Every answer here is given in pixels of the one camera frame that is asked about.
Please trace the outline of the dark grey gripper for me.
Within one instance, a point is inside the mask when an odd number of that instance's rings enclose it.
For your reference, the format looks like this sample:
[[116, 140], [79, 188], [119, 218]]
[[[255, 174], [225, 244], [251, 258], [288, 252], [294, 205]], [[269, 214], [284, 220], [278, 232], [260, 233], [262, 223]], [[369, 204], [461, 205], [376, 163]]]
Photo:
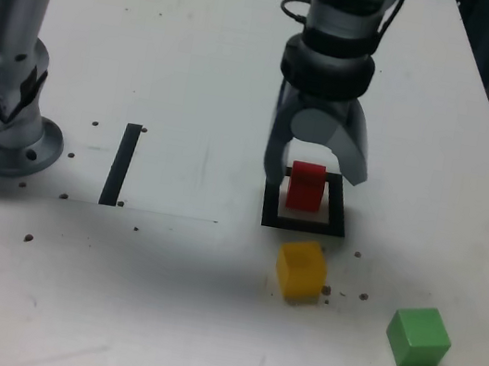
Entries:
[[294, 138], [330, 149], [337, 158], [342, 176], [351, 185], [366, 182], [368, 138], [360, 103], [299, 95], [300, 92], [288, 81], [282, 81], [263, 159], [267, 182], [282, 183], [288, 145]]

